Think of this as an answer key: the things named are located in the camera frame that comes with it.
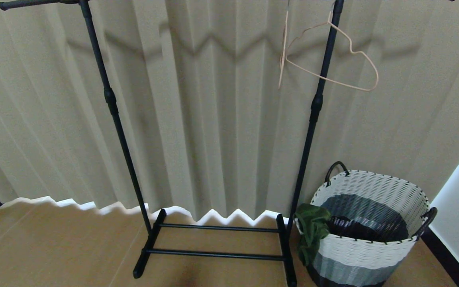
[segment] tile grout line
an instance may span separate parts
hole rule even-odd
[[[38,203],[42,203],[43,201],[45,200],[42,199],[40,201],[37,202],[37,204],[32,208],[30,209],[28,212],[26,212],[26,214],[24,214],[21,218],[19,218],[19,220],[17,220],[14,224],[11,225],[11,227],[9,227],[1,236],[0,236],[0,240],[1,238],[3,238],[10,230],[12,230],[12,228],[17,225],[21,220],[23,220],[31,211],[33,211],[35,208],[37,208],[37,206],[39,205]]]
[[[116,276],[117,276],[118,273],[120,272],[120,269],[122,268],[122,265],[124,264],[125,260],[127,259],[127,256],[129,255],[129,252],[130,252],[130,250],[131,250],[133,244],[135,243],[135,240],[137,240],[137,236],[139,235],[139,233],[141,233],[141,230],[143,229],[143,226],[144,226],[144,223],[141,224],[141,227],[139,227],[139,229],[138,229],[137,232],[135,233],[135,236],[134,236],[132,242],[130,243],[129,248],[128,248],[127,251],[125,252],[125,256],[122,258],[122,261],[120,262],[120,265],[119,265],[118,268],[116,269],[116,272],[114,273],[113,279],[112,279],[111,282],[109,283],[108,287],[111,287],[111,285],[113,285],[113,282],[114,282],[114,280],[116,279]]]

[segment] black handle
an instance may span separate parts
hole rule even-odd
[[[9,2],[0,2],[0,9],[6,11],[8,9],[36,6],[51,3],[63,3],[63,4],[77,4],[78,0],[15,0]]]
[[[424,230],[430,225],[433,220],[435,219],[435,216],[437,215],[437,208],[432,207],[430,210],[428,210],[425,214],[423,214],[421,217],[428,217],[426,221],[419,227],[419,230],[417,230],[416,233],[414,233],[413,236],[417,236],[417,240],[421,238],[422,234],[424,233]]]
[[[346,169],[346,166],[343,162],[340,162],[340,161],[337,161],[335,163],[333,163],[330,168],[328,169],[327,171],[327,175],[326,175],[326,179],[325,179],[325,182],[327,183],[327,186],[330,185],[330,174],[332,173],[332,170],[334,169],[335,166],[337,165],[340,165],[343,170],[346,172],[346,176],[349,176],[350,175],[350,172],[348,171],[348,169]]]

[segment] striped basket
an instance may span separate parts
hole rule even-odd
[[[330,178],[337,165],[344,172]],[[340,161],[330,167],[311,204],[328,209],[332,224],[337,224],[334,218],[352,222],[338,226],[339,234],[350,237],[329,234],[308,265],[318,287],[381,287],[437,214],[417,185],[368,171],[348,171]],[[355,230],[348,229],[356,226],[364,227],[358,232],[361,238],[364,232],[365,238],[375,241],[351,238]]]

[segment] dark green garment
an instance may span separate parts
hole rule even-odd
[[[295,218],[298,218],[300,230],[304,233],[300,237],[298,256],[307,266],[315,259],[320,240],[329,234],[327,222],[330,221],[330,212],[324,207],[302,203],[295,212]]]

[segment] light under curtain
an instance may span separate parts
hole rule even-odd
[[[332,2],[292,0],[290,35]],[[288,214],[317,78],[279,55],[287,1],[93,0],[111,85],[151,212]],[[0,200],[137,206],[78,7],[0,11]],[[327,83],[301,202],[326,169],[415,182],[434,198],[459,163],[459,2],[349,1],[340,28],[380,72]],[[290,50],[317,71],[326,29]],[[339,37],[329,77],[374,83]]]

